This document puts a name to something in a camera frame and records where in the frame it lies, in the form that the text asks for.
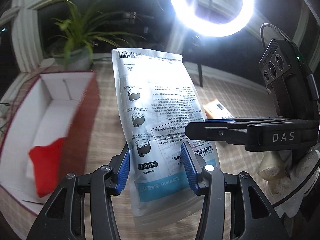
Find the instruction illustration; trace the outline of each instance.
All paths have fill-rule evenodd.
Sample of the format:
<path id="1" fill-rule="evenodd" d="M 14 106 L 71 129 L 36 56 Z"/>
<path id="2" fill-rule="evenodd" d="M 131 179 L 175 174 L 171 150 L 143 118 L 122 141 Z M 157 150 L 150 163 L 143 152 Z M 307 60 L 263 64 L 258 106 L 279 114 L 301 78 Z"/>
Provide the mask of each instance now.
<path id="1" fill-rule="evenodd" d="M 128 97 L 129 97 L 129 100 L 133 102 L 134 100 L 138 100 L 140 98 L 140 93 L 136 89 L 130 89 L 128 91 Z"/>
<path id="2" fill-rule="evenodd" d="M 151 150 L 150 139 L 140 139 L 135 141 L 138 155 L 144 157 Z"/>
<path id="3" fill-rule="evenodd" d="M 131 115 L 131 120 L 134 127 L 139 127 L 139 125 L 142 125 L 145 121 L 144 115 L 141 113 L 134 113 Z"/>

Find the open gift box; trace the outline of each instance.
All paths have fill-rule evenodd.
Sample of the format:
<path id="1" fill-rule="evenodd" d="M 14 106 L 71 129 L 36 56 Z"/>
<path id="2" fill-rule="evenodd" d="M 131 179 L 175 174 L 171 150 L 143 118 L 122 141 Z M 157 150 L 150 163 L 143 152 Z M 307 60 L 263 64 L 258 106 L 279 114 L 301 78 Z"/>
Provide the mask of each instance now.
<path id="1" fill-rule="evenodd" d="M 0 148 L 0 184 L 30 212 L 54 189 L 41 187 L 84 174 L 99 102 L 96 73 L 87 71 L 41 74 L 20 104 Z"/>

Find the medical mask package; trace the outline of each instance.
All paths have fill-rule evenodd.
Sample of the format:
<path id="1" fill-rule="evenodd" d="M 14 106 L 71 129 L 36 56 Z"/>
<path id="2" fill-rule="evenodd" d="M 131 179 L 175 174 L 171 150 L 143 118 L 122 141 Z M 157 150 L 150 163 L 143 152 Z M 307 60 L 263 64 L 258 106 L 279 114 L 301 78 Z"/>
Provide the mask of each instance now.
<path id="1" fill-rule="evenodd" d="M 135 225 L 150 231 L 202 208 L 180 158 L 183 141 L 220 168 L 215 144 L 189 140 L 185 126 L 204 122 L 182 56 L 150 49 L 113 49 L 120 120 L 130 149 L 130 197 Z"/>

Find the camera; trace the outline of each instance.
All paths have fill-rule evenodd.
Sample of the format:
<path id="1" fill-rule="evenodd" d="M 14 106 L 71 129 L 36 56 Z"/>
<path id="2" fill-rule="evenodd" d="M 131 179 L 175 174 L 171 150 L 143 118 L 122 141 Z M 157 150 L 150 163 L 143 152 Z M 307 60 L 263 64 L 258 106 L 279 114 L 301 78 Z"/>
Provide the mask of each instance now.
<path id="1" fill-rule="evenodd" d="M 279 116 L 318 120 L 318 107 L 313 98 L 317 88 L 309 67 L 300 60 L 289 41 L 272 39 L 259 62 L 259 69 Z"/>

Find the metal screw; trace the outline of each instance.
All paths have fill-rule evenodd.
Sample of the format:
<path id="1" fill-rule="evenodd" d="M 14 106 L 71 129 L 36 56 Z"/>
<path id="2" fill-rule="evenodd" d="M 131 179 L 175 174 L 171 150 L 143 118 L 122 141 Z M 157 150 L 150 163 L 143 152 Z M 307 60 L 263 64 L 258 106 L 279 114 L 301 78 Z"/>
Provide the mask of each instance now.
<path id="1" fill-rule="evenodd" d="M 73 172 L 70 172 L 67 174 L 67 179 L 73 179 L 75 177 L 75 174 Z"/>
<path id="2" fill-rule="evenodd" d="M 240 174 L 240 176 L 244 179 L 247 179 L 249 178 L 249 174 L 248 173 L 245 173 L 245 174 Z"/>
<path id="3" fill-rule="evenodd" d="M 206 165 L 206 166 L 204 166 L 204 169 L 206 170 L 206 171 L 214 171 L 214 167 L 212 166 L 212 165 Z"/>
<path id="4" fill-rule="evenodd" d="M 111 167 L 108 166 L 108 165 L 104 165 L 104 166 L 101 167 L 102 171 L 110 171 L 110 169 L 111 169 Z"/>

